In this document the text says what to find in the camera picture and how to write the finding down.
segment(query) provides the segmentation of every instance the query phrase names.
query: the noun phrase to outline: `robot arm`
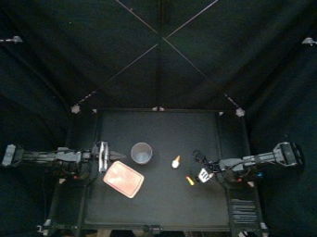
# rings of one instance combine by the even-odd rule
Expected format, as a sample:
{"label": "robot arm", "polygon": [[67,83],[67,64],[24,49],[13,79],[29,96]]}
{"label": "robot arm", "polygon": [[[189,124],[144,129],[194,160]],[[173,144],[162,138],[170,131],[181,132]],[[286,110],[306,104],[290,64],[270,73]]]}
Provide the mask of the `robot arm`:
{"label": "robot arm", "polygon": [[206,166],[197,176],[198,181],[206,182],[213,174],[219,172],[225,173],[226,178],[234,177],[231,180],[238,181],[241,177],[247,178],[247,175],[251,175],[250,170],[262,165],[278,164],[284,167],[302,165],[302,156],[294,143],[280,143],[273,152],[265,154],[222,159],[218,162],[207,162],[206,158],[197,158],[195,155],[195,161]]}
{"label": "robot arm", "polygon": [[43,164],[62,165],[66,163],[88,163],[90,160],[98,159],[99,172],[106,172],[108,168],[108,161],[126,158],[124,155],[108,151],[108,142],[99,142],[88,151],[74,151],[66,147],[59,147],[54,152],[27,152],[23,147],[13,144],[8,145],[7,152],[3,159],[3,167],[17,167],[20,164]]}

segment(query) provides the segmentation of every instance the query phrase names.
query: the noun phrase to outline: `black table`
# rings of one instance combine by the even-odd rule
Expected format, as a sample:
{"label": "black table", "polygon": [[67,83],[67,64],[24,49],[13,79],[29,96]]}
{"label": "black table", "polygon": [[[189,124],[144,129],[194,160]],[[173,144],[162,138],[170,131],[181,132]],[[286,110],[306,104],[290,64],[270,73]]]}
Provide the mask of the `black table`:
{"label": "black table", "polygon": [[[243,120],[234,113],[104,110],[76,115],[68,147],[91,148],[95,141],[108,141],[110,150],[127,155],[122,162],[143,175],[143,185],[132,199],[103,183],[100,173],[84,189],[80,183],[58,185],[51,211],[56,229],[59,223],[70,229],[230,231],[235,228],[227,201],[235,198],[234,192],[218,182],[190,186],[186,180],[202,168],[191,158],[193,150],[202,151],[214,161],[249,154]],[[149,143],[154,150],[143,166],[130,157],[131,147],[139,142]],[[177,156],[181,165],[173,169]],[[253,193],[247,187],[239,188],[238,193],[242,190]]]}

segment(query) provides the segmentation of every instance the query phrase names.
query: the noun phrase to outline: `small toy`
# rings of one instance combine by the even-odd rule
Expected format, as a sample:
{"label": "small toy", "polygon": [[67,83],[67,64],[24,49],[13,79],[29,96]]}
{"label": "small toy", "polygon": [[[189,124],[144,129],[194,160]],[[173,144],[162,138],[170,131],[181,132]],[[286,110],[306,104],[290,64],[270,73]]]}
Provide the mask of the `small toy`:
{"label": "small toy", "polygon": [[194,181],[190,176],[186,176],[187,181],[190,182],[190,185],[194,186]]}
{"label": "small toy", "polygon": [[178,168],[179,166],[179,160],[181,160],[181,156],[178,156],[173,162],[173,168]]}

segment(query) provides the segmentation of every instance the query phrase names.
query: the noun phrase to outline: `black tent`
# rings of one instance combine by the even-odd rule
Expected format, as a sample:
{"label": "black tent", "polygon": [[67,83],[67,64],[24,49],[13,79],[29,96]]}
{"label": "black tent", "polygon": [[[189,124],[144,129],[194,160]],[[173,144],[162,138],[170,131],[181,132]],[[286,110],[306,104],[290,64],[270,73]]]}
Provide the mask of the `black tent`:
{"label": "black tent", "polygon": [[[239,109],[253,154],[285,141],[305,154],[301,172],[266,170],[268,227],[276,236],[314,236],[317,45],[302,42],[317,39],[316,7],[313,0],[1,1],[1,156],[9,143],[39,151],[66,145],[92,109]],[[0,170],[8,236],[42,223],[54,192],[42,177],[42,169]]]}

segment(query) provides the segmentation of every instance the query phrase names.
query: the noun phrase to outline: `pink plate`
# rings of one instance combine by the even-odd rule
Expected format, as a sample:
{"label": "pink plate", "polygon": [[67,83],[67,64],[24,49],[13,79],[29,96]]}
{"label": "pink plate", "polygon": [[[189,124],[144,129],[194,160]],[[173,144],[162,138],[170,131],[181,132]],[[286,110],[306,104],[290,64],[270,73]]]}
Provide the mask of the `pink plate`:
{"label": "pink plate", "polygon": [[132,198],[142,187],[143,175],[120,161],[115,161],[104,176],[104,183]]}

